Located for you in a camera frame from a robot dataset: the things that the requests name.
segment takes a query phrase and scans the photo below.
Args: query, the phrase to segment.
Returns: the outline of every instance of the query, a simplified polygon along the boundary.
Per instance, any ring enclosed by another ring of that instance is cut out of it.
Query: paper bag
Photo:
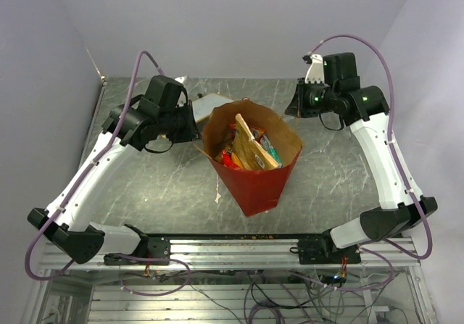
[[[231,139],[229,124],[235,123],[237,114],[241,114],[249,126],[265,129],[281,158],[281,168],[237,170],[214,160],[223,149],[223,144]],[[283,187],[303,147],[299,136],[277,113],[249,100],[227,103],[213,109],[202,136],[204,153],[247,217],[277,206]]]

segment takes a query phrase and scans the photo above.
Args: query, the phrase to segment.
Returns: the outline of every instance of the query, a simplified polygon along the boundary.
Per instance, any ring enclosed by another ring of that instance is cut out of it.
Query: bag contents
[[[236,115],[236,123],[229,124],[231,139],[226,141],[223,150],[215,160],[234,169],[273,170],[282,167],[269,138],[262,128],[248,126],[244,118]]]

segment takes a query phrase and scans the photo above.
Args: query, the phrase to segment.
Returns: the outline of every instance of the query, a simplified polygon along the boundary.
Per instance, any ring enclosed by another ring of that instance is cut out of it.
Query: tabletop
[[[106,78],[84,154],[93,148],[109,111],[123,103],[130,78]],[[134,95],[149,78],[139,79]],[[220,94],[283,111],[295,79],[189,78],[188,94]],[[326,130],[319,119],[283,119],[304,141],[278,206],[245,217],[209,160],[193,143],[164,154],[143,151],[117,171],[92,221],[131,224],[145,233],[319,233],[378,206],[378,194],[362,149],[348,129]],[[336,127],[338,118],[325,115]],[[153,149],[169,146],[158,140]]]

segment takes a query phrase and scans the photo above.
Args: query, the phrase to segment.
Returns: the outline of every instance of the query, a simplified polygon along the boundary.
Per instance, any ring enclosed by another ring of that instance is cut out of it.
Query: table
[[[283,114],[296,87],[296,79],[189,79],[193,100],[197,94],[249,97],[278,114]],[[129,80],[105,79],[86,155],[109,111],[123,103]],[[134,94],[144,93],[148,83],[149,78],[139,79]],[[317,233],[378,206],[373,176],[347,129],[326,130],[318,119],[285,116],[284,120],[297,130],[304,149],[276,208],[245,217],[207,158],[187,143],[176,144],[165,154],[143,151],[126,162],[103,194],[92,221],[128,223],[146,233]],[[324,120],[333,127],[338,122],[335,115]],[[160,140],[150,147],[167,145]]]

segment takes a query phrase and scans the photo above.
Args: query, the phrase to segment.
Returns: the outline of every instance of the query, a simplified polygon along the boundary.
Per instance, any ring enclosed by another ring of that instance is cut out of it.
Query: gray wall
[[[0,9],[0,321],[19,323],[32,284],[26,217],[76,171],[101,81],[60,0]]]
[[[414,178],[439,210],[434,252],[423,261],[441,323],[463,322],[464,0],[408,0],[381,46],[393,74],[394,129]],[[380,64],[368,82],[386,88]],[[423,226],[413,231],[420,252]]]
[[[380,44],[406,0],[63,0],[103,75],[128,76],[147,49],[168,75],[293,78],[301,56],[326,36]],[[371,58],[356,49],[360,70]],[[141,76],[150,76],[149,65]]]

